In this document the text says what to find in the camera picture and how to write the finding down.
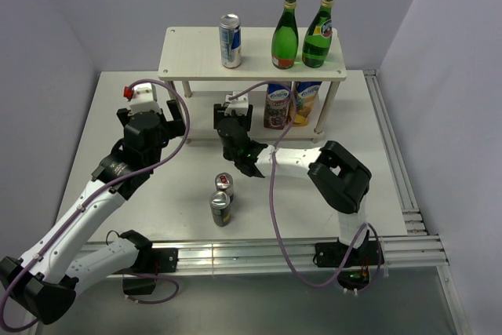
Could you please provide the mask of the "small red-top silver can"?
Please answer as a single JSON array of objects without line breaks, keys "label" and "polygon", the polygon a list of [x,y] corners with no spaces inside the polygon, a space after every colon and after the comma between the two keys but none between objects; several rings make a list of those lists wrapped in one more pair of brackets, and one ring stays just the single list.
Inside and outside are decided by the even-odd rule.
[{"label": "small red-top silver can", "polygon": [[215,177],[215,187],[218,191],[225,192],[231,201],[234,199],[234,182],[230,173],[219,173]]}]

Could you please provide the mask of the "green bottle with yellow label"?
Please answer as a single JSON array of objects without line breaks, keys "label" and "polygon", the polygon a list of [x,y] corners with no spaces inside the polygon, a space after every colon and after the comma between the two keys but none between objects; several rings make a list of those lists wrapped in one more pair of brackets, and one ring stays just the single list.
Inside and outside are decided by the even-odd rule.
[{"label": "green bottle with yellow label", "polygon": [[321,67],[328,55],[332,37],[332,7],[334,0],[321,0],[320,7],[304,37],[302,61],[307,67]]}]

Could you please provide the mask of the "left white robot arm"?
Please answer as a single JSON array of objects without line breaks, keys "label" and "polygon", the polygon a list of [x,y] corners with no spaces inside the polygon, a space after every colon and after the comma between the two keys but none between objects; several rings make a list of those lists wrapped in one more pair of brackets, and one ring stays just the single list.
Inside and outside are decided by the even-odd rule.
[{"label": "left white robot arm", "polygon": [[118,110],[123,137],[101,160],[72,207],[21,257],[2,259],[2,305],[12,299],[49,325],[69,310],[80,293],[109,275],[153,269],[152,243],[136,231],[120,234],[112,244],[86,257],[77,254],[95,230],[163,164],[162,149],[172,139],[186,137],[187,110],[174,100],[167,106],[173,117],[170,121],[155,100]]}]

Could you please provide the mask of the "blue silver energy drink can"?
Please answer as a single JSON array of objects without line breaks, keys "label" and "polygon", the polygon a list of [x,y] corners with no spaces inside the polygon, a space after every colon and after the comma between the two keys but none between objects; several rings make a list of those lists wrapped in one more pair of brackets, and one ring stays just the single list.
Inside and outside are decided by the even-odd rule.
[{"label": "blue silver energy drink can", "polygon": [[220,54],[226,68],[237,68],[241,64],[241,23],[238,15],[228,13],[220,18]]}]

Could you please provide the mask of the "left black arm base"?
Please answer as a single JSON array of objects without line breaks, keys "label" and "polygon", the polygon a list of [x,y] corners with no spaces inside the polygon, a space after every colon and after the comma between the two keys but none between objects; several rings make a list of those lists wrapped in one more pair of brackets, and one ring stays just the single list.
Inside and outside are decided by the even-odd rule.
[{"label": "left black arm base", "polygon": [[[160,276],[161,273],[176,271],[179,250],[177,248],[154,249],[153,243],[137,231],[130,230],[119,234],[110,230],[105,238],[106,245],[110,245],[109,237],[115,234],[120,239],[127,239],[139,250],[137,259],[130,268],[132,272]],[[122,292],[128,300],[134,300],[138,304],[154,304],[154,301],[146,301],[139,296],[151,295],[157,286],[157,279],[152,277],[122,278]]]}]

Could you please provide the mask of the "green bottle with red label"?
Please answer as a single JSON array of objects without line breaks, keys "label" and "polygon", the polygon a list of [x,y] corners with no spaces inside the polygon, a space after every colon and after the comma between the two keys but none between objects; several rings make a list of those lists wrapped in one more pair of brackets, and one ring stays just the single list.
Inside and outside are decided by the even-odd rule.
[{"label": "green bottle with red label", "polygon": [[296,0],[284,0],[283,12],[272,37],[271,60],[279,69],[288,69],[295,63],[299,45],[295,9]]}]

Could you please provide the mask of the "black can with yellow label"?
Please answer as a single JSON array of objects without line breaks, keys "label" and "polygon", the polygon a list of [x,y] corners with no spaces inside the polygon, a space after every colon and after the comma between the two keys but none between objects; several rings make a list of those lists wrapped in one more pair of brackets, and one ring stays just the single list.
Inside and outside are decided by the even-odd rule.
[{"label": "black can with yellow label", "polygon": [[219,227],[226,226],[231,219],[231,199],[224,191],[215,191],[211,194],[209,206],[214,223]]}]

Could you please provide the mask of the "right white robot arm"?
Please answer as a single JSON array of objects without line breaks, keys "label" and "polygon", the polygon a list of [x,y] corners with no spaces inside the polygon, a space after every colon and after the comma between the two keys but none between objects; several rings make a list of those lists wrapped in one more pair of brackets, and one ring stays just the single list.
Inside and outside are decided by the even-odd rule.
[{"label": "right white robot arm", "polygon": [[213,128],[223,145],[223,157],[248,177],[269,177],[273,172],[309,178],[327,204],[338,212],[340,257],[357,264],[367,252],[369,230],[364,201],[372,174],[345,147],[329,140],[322,147],[294,149],[273,147],[248,136],[253,107],[245,114],[229,104],[213,105]]}]

